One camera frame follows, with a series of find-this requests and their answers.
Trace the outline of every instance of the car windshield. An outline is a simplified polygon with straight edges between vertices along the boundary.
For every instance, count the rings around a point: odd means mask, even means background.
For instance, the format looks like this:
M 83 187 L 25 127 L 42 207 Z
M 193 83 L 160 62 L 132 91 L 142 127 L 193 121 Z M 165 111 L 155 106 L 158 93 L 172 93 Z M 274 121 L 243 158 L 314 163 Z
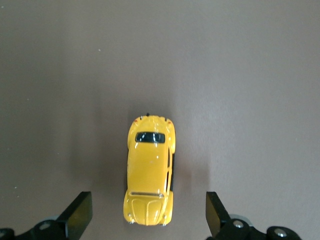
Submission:
M 138 132 L 135 136 L 136 142 L 163 144 L 165 135 L 158 132 Z

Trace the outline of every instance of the yellow toy car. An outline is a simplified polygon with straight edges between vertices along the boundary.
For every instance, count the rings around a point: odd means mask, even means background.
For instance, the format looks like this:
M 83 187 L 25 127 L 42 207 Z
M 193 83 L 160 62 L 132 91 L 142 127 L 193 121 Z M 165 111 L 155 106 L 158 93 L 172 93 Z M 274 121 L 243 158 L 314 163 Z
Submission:
M 132 123 L 127 145 L 124 218 L 131 224 L 165 226 L 174 203 L 175 126 L 168 118 L 147 113 Z

